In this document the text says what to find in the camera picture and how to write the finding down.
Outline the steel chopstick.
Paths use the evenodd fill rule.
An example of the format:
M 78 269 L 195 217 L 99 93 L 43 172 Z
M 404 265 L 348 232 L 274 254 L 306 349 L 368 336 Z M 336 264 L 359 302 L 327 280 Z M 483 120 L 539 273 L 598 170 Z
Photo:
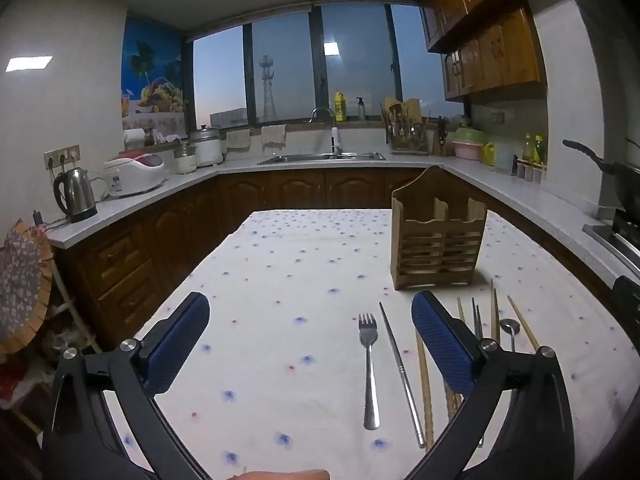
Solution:
M 419 448 L 422 448 L 422 450 L 425 450 L 426 440 L 424 436 L 424 430 L 422 429 L 420 417 L 418 414 L 418 409 L 416 408 L 416 401 L 414 400 L 414 397 L 413 397 L 413 392 L 409 382 L 408 374 L 406 372 L 405 364 L 404 364 L 404 361 L 402 360 L 402 356 L 401 356 L 392 326 L 390 325 L 390 320 L 388 319 L 387 313 L 385 311 L 385 308 L 382 302 L 380 302 L 378 305 L 380 306 L 384 326 L 386 328 L 387 337 L 388 337 L 388 340 L 390 341 L 390 348 L 392 348 L 394 360 L 396 363 L 396 367 L 400 377 L 400 382 L 402 385 L 402 390 L 404 390 L 404 393 L 405 393 L 405 398 L 408 404 L 408 410 L 410 413 L 413 430 L 414 430 L 414 433 L 416 434 L 416 443 L 418 444 Z
M 472 297 L 472 311 L 473 311 L 475 337 L 478 340 L 482 340 L 484 338 L 484 334 L 483 334 L 482 316 L 480 315 L 480 306 L 476 303 L 473 297 Z

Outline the steel spoon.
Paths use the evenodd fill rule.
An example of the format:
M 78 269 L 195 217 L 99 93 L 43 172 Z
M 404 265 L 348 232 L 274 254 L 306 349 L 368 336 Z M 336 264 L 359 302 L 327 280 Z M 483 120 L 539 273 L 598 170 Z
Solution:
M 515 351 L 515 338 L 518 336 L 518 333 L 521 330 L 521 325 L 514 318 L 502 318 L 499 321 L 499 326 L 502 330 L 504 330 L 509 336 L 511 341 L 511 351 Z

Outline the steel fork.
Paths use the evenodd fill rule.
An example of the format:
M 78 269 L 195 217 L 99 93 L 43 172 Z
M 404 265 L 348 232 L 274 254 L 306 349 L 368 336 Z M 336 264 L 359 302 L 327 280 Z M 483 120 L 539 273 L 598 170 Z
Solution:
M 367 430 L 375 430 L 380 426 L 381 419 L 372 358 L 372 347 L 378 340 L 378 326 L 374 316 L 369 313 L 360 314 L 358 316 L 358 330 L 360 342 L 366 352 L 363 427 Z

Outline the wooden utensil holder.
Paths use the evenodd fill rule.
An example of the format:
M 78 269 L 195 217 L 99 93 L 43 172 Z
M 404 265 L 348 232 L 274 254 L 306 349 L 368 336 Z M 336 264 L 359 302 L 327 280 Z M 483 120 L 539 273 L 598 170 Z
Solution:
M 472 282 L 487 219 L 460 178 L 440 167 L 392 193 L 390 275 L 399 289 Z

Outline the white floral tablecloth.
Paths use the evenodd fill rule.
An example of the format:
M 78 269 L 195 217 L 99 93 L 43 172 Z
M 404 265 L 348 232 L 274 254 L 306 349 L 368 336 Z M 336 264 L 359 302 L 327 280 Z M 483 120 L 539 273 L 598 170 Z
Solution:
M 422 458 L 384 326 L 392 326 L 424 422 L 412 292 L 390 276 L 386 210 L 251 214 L 156 311 L 189 292 L 210 305 L 206 331 L 170 389 L 157 397 L 176 434 L 210 476 L 324 469 L 335 479 L 401 479 Z M 544 248 L 488 214 L 474 282 L 437 298 L 473 321 L 515 318 L 558 355 L 570 397 L 576 466 L 611 439 L 639 385 L 639 356 L 605 307 Z M 366 352 L 358 316 L 372 314 L 378 429 L 363 427 Z M 442 376 L 425 351 L 434 437 L 448 422 Z

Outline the white red rice cooker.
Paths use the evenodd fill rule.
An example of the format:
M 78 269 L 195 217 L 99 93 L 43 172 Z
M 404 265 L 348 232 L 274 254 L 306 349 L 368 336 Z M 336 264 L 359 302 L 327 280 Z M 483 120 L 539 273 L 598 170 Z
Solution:
M 166 170 L 157 154 L 134 153 L 104 162 L 102 176 L 109 196 L 126 197 L 158 188 Z

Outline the steel electric kettle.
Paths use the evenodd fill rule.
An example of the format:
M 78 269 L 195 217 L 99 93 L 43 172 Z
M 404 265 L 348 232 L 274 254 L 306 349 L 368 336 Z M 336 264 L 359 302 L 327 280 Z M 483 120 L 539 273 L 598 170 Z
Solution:
M 85 169 L 73 168 L 58 174 L 53 182 L 53 193 L 58 208 L 70 223 L 84 221 L 98 213 Z

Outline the white plastic jug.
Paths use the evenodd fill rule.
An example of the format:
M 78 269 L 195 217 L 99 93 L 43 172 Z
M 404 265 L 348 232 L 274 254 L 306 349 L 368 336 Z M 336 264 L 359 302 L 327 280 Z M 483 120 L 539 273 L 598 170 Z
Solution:
M 514 156 L 511 144 L 489 142 L 482 148 L 482 162 L 502 174 L 512 174 Z

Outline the pink green basin stack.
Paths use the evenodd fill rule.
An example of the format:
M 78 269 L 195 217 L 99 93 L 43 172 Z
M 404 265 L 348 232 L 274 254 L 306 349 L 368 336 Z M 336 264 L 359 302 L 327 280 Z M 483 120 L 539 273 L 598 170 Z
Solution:
M 459 127 L 452 136 L 454 156 L 466 160 L 480 160 L 480 152 L 486 144 L 486 134 L 471 127 Z

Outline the white pot with lid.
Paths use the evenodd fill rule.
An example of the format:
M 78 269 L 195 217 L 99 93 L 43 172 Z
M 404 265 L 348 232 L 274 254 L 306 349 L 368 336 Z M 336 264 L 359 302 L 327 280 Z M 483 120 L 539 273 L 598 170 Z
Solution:
M 220 132 L 217 128 L 202 125 L 190 133 L 190 144 L 195 148 L 198 168 L 216 166 L 224 162 Z

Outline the steel sink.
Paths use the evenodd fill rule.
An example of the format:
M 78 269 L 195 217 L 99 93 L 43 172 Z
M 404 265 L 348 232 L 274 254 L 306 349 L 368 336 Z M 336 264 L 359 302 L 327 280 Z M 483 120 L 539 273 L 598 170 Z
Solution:
M 258 162 L 259 166 L 292 164 L 292 162 L 326 162 L 327 160 L 386 160 L 386 158 L 377 152 L 372 153 L 319 153 L 319 154 L 294 154 L 294 155 L 277 155 L 262 162 Z

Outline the chrome faucet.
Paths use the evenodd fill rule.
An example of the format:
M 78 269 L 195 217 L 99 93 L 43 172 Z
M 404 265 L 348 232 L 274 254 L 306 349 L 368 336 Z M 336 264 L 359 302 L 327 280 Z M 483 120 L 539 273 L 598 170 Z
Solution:
M 340 156 L 342 154 L 342 144 L 334 110 L 332 110 L 332 108 L 328 106 L 318 106 L 312 110 L 308 122 L 312 124 L 315 119 L 320 117 L 321 113 L 325 114 L 326 117 L 329 118 L 332 156 Z

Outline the dish drying rack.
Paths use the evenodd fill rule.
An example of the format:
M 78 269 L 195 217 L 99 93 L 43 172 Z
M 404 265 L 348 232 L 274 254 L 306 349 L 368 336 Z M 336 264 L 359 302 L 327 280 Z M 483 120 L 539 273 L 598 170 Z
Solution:
M 426 122 L 422 117 L 420 101 L 408 99 L 399 101 L 386 98 L 381 105 L 386 143 L 393 152 L 428 154 Z

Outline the black wok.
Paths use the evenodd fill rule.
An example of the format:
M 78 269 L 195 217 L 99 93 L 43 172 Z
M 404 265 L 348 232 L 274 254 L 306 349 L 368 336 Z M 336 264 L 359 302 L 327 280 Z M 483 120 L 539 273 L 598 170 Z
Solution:
M 606 162 L 591 148 L 576 141 L 564 139 L 563 145 L 587 155 L 604 173 L 615 180 L 615 192 L 623 210 L 631 216 L 631 221 L 639 223 L 640 174 L 636 166 L 620 162 Z

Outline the fruit beach poster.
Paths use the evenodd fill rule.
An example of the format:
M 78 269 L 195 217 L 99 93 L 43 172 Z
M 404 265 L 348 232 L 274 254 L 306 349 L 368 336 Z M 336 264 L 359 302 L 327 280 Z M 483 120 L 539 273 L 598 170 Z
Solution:
M 182 36 L 151 21 L 126 17 L 122 40 L 122 126 L 186 136 Z

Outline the yellow detergent bottle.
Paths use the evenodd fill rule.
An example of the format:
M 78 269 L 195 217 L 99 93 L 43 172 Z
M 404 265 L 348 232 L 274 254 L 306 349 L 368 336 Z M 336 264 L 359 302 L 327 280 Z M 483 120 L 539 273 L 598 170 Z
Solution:
M 334 92 L 334 114 L 337 122 L 344 122 L 346 120 L 346 100 L 344 93 L 340 90 Z

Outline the upper wooden cabinets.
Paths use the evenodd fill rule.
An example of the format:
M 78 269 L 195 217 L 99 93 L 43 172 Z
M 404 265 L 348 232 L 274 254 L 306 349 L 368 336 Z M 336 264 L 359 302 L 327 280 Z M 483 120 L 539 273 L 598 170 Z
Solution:
M 540 99 L 546 75 L 529 0 L 414 0 L 448 101 Z

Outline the wall power socket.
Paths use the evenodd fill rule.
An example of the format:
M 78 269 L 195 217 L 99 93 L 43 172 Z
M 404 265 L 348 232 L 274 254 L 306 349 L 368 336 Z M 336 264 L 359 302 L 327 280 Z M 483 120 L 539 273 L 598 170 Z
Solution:
M 46 151 L 43 153 L 44 168 L 49 171 L 58 167 L 75 165 L 80 161 L 80 155 L 81 151 L 78 144 Z

